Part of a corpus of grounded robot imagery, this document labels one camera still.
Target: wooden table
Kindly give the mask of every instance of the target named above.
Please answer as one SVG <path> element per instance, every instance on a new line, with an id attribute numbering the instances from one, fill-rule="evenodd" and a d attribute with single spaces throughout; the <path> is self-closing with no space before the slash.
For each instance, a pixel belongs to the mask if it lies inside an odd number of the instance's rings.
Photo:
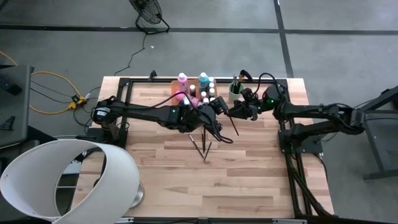
<path id="1" fill-rule="evenodd" d="M 116 95 L 119 78 L 104 77 L 99 100 Z M 290 78 L 287 82 L 291 102 L 307 105 L 303 79 Z M 253 89 L 256 86 L 245 84 Z M 267 85 L 262 85 L 259 93 L 266 88 Z M 151 106 L 171 94 L 169 83 L 135 83 L 131 103 Z M 218 94 L 227 101 L 228 84 L 219 83 Z M 277 140 L 279 125 L 272 112 L 260 114 L 257 121 L 234 119 L 239 136 L 226 116 L 220 115 L 217 120 L 224 126 L 222 135 L 233 139 L 234 144 L 213 142 L 206 162 L 187 134 L 162 128 L 157 123 L 128 120 L 126 150 L 139 168 L 145 199 L 139 207 L 127 211 L 126 216 L 294 217 L 285 158 Z M 310 124 L 312 120 L 296 119 L 296 122 Z M 193 132 L 193 137 L 200 143 L 200 129 Z M 308 188 L 326 210 L 333 213 L 321 162 L 311 154 L 302 157 Z M 73 207 L 90 192 L 91 188 L 86 186 L 93 186 L 100 176 L 102 161 L 102 152 L 83 161 Z M 300 208 L 304 211 L 300 190 L 298 195 Z"/>

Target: yellow extension cord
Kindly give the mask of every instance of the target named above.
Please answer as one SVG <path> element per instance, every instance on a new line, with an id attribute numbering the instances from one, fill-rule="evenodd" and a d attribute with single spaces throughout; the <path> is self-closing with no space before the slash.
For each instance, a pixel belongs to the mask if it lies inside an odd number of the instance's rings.
<path id="1" fill-rule="evenodd" d="M 12 61 L 12 62 L 14 63 L 14 65 L 18 65 L 17 62 L 15 62 L 11 57 L 9 57 L 8 55 L 6 55 L 6 54 L 3 53 L 2 51 L 0 51 L 0 54 L 3 55 L 3 56 L 5 56 L 6 58 L 8 58 L 10 61 Z M 82 95 L 81 95 L 80 92 L 77 90 L 76 86 L 75 86 L 71 81 L 69 81 L 67 78 L 63 77 L 62 75 L 59 75 L 59 74 L 56 74 L 56 73 L 53 73 L 53 72 L 46 72 L 46 71 L 40 71 L 40 72 L 34 72 L 34 73 L 32 73 L 32 75 L 37 75 L 37 74 L 54 75 L 54 76 L 56 76 L 56 77 L 62 78 L 63 80 L 67 81 L 67 82 L 75 89 L 75 91 L 76 91 L 77 94 L 79 95 L 79 98 L 82 98 Z M 38 110 L 38 109 L 34 108 L 34 107 L 31 106 L 31 105 L 29 105 L 29 108 L 32 109 L 32 110 L 34 110 L 34 111 L 36 111 L 36 112 L 38 112 L 38 113 L 42 113 L 42 114 L 60 114 L 60 113 L 66 112 L 66 111 L 68 111 L 68 110 L 70 110 L 70 109 L 73 109 L 73 108 L 71 108 L 70 106 L 68 106 L 68 107 L 66 107 L 64 110 L 61 110 L 61 111 L 46 112 L 46 111 Z"/>

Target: lamp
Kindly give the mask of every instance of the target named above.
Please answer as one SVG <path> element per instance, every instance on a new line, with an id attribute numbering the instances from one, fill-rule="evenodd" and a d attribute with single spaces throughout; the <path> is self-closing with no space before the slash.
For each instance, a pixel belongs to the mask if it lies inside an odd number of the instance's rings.
<path id="1" fill-rule="evenodd" d="M 93 190 L 61 217 L 55 191 L 66 166 L 79 154 L 101 148 L 105 170 Z M 137 204 L 139 173 L 134 159 L 117 146 L 76 139 L 39 145 L 12 161 L 0 179 L 4 198 L 20 212 L 53 223 L 114 223 Z"/>

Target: gray floor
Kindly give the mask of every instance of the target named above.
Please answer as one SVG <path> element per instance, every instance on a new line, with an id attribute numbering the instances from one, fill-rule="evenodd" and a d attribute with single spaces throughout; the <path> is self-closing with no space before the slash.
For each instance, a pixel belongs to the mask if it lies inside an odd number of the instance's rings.
<path id="1" fill-rule="evenodd" d="M 181 28 L 276 29 L 272 0 L 159 0 L 165 19 Z M 280 0 L 286 29 L 397 30 L 395 0 Z M 134 26 L 136 13 L 127 1 L 11 0 L 0 22 L 74 26 Z M 0 50 L 19 64 L 68 77 L 82 94 L 102 77 L 123 68 L 140 49 L 138 32 L 46 32 L 0 30 Z M 311 104 L 357 105 L 398 85 L 398 36 L 287 35 L 294 77 L 304 78 Z M 121 75 L 196 76 L 207 72 L 230 77 L 241 69 L 286 77 L 279 34 L 184 33 L 149 36 L 145 51 L 134 56 Z M 0 57 L 0 63 L 10 63 Z M 64 82 L 45 75 L 33 78 L 72 94 Z M 36 89 L 54 95 L 42 88 Z M 65 107 L 35 93 L 31 104 L 47 111 Z M 89 115 L 79 111 L 78 119 Z M 71 112 L 42 115 L 31 111 L 30 125 L 53 135 L 83 134 Z M 338 134 L 324 144 L 335 213 L 341 217 L 398 222 L 398 177 L 364 182 L 377 171 L 365 135 Z"/>

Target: cup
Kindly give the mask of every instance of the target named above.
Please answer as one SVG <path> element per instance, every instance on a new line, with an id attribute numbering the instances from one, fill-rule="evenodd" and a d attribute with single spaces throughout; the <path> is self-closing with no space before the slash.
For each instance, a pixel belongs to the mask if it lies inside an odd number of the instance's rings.
<path id="1" fill-rule="evenodd" d="M 241 97 L 241 91 L 244 90 L 243 84 L 241 83 L 241 87 L 239 88 L 239 93 L 235 94 L 235 93 L 233 93 L 231 91 L 231 86 L 232 86 L 232 83 L 229 84 L 229 87 L 228 87 L 228 91 L 229 91 L 228 101 L 229 102 L 233 102 L 234 100 L 238 100 L 239 97 Z"/>

